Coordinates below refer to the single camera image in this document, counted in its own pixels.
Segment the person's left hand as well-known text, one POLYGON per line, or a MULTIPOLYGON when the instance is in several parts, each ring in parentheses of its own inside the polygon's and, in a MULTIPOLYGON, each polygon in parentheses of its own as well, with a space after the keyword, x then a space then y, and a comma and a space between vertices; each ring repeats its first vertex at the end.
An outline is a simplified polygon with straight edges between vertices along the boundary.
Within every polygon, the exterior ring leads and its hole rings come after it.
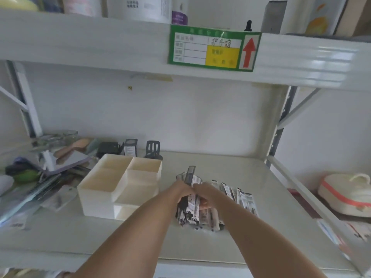
POLYGON ((178 204, 182 199, 182 183, 183 181, 175 181, 169 188, 171 197, 178 204))

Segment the black-white pen refill packet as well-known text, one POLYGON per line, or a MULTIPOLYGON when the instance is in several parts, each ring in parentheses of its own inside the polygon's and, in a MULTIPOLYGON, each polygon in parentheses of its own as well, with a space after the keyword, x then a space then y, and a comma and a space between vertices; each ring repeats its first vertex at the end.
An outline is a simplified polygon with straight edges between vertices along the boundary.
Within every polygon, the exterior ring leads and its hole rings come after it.
POLYGON ((188 170, 187 170, 185 178, 184 178, 184 182, 188 186, 193 187, 193 185, 195 183, 198 183, 198 177, 195 176, 195 174, 194 174, 195 170, 196 170, 196 166, 189 166, 188 167, 188 170))

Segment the person's right forearm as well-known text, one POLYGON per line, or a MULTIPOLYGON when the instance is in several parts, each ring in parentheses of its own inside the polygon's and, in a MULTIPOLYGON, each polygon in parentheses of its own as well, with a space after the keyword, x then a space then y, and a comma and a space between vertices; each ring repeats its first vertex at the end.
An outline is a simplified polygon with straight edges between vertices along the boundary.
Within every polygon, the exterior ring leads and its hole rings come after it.
POLYGON ((327 278, 294 244, 221 192, 209 201, 239 248, 253 278, 327 278))

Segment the black phone stand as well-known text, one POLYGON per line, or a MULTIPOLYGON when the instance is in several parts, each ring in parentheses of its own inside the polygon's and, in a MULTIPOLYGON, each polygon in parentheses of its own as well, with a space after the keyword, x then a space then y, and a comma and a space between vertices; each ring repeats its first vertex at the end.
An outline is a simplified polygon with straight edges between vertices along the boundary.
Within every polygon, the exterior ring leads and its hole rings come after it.
POLYGON ((144 158, 163 160, 160 155, 160 142, 156 140, 149 140, 146 142, 146 153, 144 158))

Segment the small black box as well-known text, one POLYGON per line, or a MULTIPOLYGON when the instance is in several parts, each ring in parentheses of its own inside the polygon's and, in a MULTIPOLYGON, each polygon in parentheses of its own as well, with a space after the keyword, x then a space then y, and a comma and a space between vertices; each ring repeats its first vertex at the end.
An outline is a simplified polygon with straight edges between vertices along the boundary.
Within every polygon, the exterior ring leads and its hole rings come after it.
POLYGON ((123 143, 123 155, 137 157, 137 139, 126 139, 123 143))

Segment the white divided organizer box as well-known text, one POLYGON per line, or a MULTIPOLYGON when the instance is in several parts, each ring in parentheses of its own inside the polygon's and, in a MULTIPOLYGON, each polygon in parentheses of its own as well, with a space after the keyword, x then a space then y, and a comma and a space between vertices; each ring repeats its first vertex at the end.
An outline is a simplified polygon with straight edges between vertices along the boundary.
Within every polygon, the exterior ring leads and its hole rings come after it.
POLYGON ((127 220, 159 193, 162 161, 105 154, 77 186, 83 214, 127 220))

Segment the black power adapter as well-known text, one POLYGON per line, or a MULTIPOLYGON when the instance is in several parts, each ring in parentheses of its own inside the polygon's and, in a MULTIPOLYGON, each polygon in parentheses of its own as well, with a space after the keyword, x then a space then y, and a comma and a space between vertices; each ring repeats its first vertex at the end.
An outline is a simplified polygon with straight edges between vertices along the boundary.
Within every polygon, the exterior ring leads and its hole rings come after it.
POLYGON ((122 147, 118 142, 102 142, 99 144, 95 156, 97 158, 102 158, 105 154, 120 155, 121 152, 122 147))

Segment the grey purple notebook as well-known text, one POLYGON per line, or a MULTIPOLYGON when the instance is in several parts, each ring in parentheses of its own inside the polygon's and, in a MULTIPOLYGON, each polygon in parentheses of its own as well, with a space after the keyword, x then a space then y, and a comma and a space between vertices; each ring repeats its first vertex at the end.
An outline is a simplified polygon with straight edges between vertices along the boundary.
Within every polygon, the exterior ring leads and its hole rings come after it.
POLYGON ((72 150, 62 157, 55 157, 54 154, 46 150, 39 154, 40 166, 42 171, 48 175, 56 175, 77 165, 90 161, 90 157, 79 151, 72 150))

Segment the wooden hair brush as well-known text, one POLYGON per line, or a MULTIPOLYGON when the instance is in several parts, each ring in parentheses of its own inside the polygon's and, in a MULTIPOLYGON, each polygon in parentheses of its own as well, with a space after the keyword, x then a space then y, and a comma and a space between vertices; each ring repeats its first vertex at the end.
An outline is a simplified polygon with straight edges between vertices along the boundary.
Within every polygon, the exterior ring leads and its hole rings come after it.
POLYGON ((90 144, 90 139, 83 138, 73 142, 71 145, 65 146, 62 149, 57 150, 53 156, 55 158, 63 158, 73 151, 84 152, 87 146, 90 144))

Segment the clear glass jar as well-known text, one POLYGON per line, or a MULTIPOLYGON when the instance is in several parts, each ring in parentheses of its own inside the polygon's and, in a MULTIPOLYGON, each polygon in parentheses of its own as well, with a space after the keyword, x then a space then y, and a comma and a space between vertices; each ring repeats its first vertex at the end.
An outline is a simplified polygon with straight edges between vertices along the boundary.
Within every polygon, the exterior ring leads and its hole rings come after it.
POLYGON ((37 146, 47 148, 69 146, 79 139, 79 133, 75 130, 58 130, 37 137, 34 141, 37 146))

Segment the green round object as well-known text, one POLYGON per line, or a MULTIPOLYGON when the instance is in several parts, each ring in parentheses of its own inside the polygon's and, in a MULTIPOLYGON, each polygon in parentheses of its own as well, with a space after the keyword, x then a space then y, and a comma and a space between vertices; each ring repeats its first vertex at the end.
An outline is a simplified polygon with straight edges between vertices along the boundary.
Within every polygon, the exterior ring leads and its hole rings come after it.
POLYGON ((16 173, 12 176, 14 182, 18 184, 26 184, 30 182, 35 182, 39 179, 40 172, 37 170, 27 169, 16 173))

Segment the clear plastic packaged item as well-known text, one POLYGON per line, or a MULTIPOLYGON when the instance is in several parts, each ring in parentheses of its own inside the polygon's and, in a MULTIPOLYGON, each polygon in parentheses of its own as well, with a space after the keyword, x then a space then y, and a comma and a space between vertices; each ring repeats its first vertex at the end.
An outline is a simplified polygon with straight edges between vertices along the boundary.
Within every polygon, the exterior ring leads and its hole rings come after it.
POLYGON ((77 196, 79 179, 71 173, 42 176, 36 183, 0 196, 0 229, 25 229, 31 216, 43 208, 59 212, 77 196))

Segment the large white container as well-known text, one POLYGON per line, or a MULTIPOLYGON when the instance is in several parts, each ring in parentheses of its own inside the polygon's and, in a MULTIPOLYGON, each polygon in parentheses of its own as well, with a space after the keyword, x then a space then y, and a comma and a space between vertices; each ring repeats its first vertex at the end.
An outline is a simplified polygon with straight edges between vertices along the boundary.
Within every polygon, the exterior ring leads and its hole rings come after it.
POLYGON ((106 0, 106 2, 109 18, 171 23, 172 0, 106 0))

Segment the grey tall box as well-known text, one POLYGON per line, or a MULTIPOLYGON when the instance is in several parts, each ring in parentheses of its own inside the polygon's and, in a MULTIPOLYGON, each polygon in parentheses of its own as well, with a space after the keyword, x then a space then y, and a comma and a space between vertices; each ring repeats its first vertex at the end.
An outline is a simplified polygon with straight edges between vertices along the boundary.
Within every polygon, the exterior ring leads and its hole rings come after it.
POLYGON ((261 32, 280 34, 287 1, 269 1, 266 5, 261 32))

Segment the orange print packet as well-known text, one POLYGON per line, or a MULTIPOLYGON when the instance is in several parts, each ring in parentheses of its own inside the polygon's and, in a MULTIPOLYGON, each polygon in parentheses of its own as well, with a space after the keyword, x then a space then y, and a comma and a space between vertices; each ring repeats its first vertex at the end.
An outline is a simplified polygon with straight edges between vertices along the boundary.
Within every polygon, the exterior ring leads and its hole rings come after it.
POLYGON ((332 36, 347 0, 314 0, 304 32, 309 36, 332 36))

